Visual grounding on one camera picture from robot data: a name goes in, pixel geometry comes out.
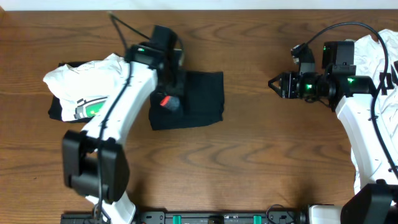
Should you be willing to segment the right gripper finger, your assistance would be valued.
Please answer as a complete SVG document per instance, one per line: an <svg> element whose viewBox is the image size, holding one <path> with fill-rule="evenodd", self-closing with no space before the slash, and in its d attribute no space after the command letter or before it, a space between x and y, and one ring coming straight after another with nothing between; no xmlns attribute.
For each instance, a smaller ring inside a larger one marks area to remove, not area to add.
<svg viewBox="0 0 398 224"><path fill-rule="evenodd" d="M268 81L268 84L273 84L273 83L275 83L275 82L278 82L282 77L283 77L283 73L280 73L280 74L278 74L276 77L271 78L271 79Z"/></svg>
<svg viewBox="0 0 398 224"><path fill-rule="evenodd" d="M282 90L279 86L275 86L274 84L269 83L268 87L271 88L275 93L277 93L279 97L283 97Z"/></svg>

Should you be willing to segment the black leggings with red waistband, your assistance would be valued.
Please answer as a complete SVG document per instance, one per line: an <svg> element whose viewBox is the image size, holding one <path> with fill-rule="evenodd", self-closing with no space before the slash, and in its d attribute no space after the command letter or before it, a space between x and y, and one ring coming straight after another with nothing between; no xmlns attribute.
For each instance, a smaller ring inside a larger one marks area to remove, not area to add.
<svg viewBox="0 0 398 224"><path fill-rule="evenodd" d="M185 95L150 95L149 121L153 130L208 126L223 120L223 72L187 72Z"/></svg>

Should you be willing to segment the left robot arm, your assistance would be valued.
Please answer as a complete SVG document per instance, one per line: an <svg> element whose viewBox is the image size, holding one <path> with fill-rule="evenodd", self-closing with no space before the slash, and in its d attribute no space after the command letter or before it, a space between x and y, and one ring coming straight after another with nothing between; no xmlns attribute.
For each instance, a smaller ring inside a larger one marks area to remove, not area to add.
<svg viewBox="0 0 398 224"><path fill-rule="evenodd" d="M153 92L182 96L184 50L134 45L126 55L123 82L91 121L62 139L65 184L93 203L92 215L64 213L61 223L134 223L137 208L127 195L126 138Z"/></svg>

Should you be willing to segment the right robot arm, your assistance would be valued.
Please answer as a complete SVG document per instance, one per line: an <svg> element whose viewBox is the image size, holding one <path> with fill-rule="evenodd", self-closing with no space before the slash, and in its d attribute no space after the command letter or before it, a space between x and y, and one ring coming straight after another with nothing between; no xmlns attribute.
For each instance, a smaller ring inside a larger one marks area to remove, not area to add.
<svg viewBox="0 0 398 224"><path fill-rule="evenodd" d="M371 109L376 88L370 77L284 72L268 86L281 98L326 98L351 144L359 191L343 206L310 205L300 223L397 223L397 148L381 116Z"/></svg>

